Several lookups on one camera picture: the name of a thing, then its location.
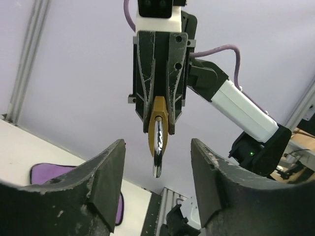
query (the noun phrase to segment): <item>metal frame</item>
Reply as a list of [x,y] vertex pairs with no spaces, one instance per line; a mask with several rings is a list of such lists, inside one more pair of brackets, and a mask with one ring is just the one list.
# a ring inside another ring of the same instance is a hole
[[187,198],[175,193],[174,191],[163,188],[162,192],[162,201],[158,213],[158,220],[157,220],[157,231],[156,236],[160,235],[160,229],[163,224],[166,224],[166,215],[171,211],[171,209],[176,206],[177,199],[183,199],[186,200]]
[[290,153],[292,151],[296,151],[296,154],[299,155],[299,161],[307,168],[315,171],[315,152],[305,149],[306,148],[303,145],[300,145],[297,142],[290,140],[285,152]]
[[306,91],[304,97],[301,98],[287,121],[284,123],[284,126],[290,130],[294,130],[308,113],[309,109],[311,109],[313,104],[315,104],[315,77],[309,84],[308,90]]
[[49,5],[50,0],[36,0],[34,4],[20,59],[20,66],[18,68],[12,97],[5,117],[6,121],[14,124],[17,123],[21,112]]

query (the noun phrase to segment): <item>scuff mark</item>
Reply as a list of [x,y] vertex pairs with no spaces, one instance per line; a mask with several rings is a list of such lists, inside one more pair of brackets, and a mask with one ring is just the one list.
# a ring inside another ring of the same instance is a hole
[[76,223],[75,225],[75,233],[78,234],[82,225],[80,223]]
[[82,205],[81,206],[81,212],[84,215],[88,215],[88,209],[87,209],[87,205]]
[[63,210],[59,211],[59,214],[57,215],[57,218],[59,218],[63,214]]

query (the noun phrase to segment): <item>purple cloth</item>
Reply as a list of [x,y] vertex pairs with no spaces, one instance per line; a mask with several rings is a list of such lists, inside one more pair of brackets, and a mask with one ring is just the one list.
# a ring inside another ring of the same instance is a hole
[[[36,164],[31,168],[31,184],[44,184],[52,178],[56,178],[73,170],[75,166],[60,166],[49,163]],[[124,216],[124,197],[120,193],[116,215],[116,226],[120,225]]]

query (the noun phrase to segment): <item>purple cable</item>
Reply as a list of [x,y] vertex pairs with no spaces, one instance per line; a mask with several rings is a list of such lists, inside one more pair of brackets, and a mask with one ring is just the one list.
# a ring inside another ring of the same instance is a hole
[[[125,18],[127,20],[127,23],[129,24],[130,28],[135,32],[136,31],[136,26],[130,16],[130,12],[129,12],[129,0],[124,0],[124,14],[125,14]],[[247,97],[254,105],[256,105],[256,107],[258,107],[263,113],[265,113],[266,115],[268,115],[268,112],[265,111],[262,107],[260,107],[253,99],[251,99],[251,97],[248,96],[247,93],[245,93],[242,88],[240,87],[239,83],[238,83],[238,73],[240,71],[240,65],[241,65],[241,53],[240,50],[238,49],[238,47],[236,47],[235,45],[232,44],[227,44],[227,45],[223,45],[214,49],[210,49],[207,50],[205,52],[198,52],[198,53],[190,53],[190,56],[192,58],[201,58],[201,57],[205,57],[205,56],[209,56],[212,55],[214,53],[218,53],[218,52],[222,52],[225,50],[233,50],[235,52],[235,56],[236,56],[236,61],[235,61],[235,69],[234,69],[234,85],[235,87],[241,91],[241,93]]]
[[125,14],[125,18],[127,20],[128,25],[135,32],[136,31],[136,25],[134,24],[134,22],[132,21],[132,18],[130,16],[129,0],[124,0],[124,14]]
[[235,52],[235,56],[236,56],[236,60],[235,60],[235,69],[234,69],[234,85],[235,87],[242,92],[242,94],[247,97],[253,104],[256,105],[256,107],[258,107],[263,113],[267,114],[268,113],[262,108],[260,107],[254,100],[251,99],[251,97],[249,97],[240,87],[239,83],[238,83],[238,73],[240,71],[240,65],[241,65],[241,53],[240,50],[238,49],[238,47],[236,47],[233,44],[226,44],[214,49],[210,49],[208,51],[205,52],[199,52],[199,53],[191,53],[190,57],[192,58],[201,58],[201,57],[205,57],[205,56],[209,56],[212,55],[214,53],[219,53],[222,52],[224,50],[233,50]]

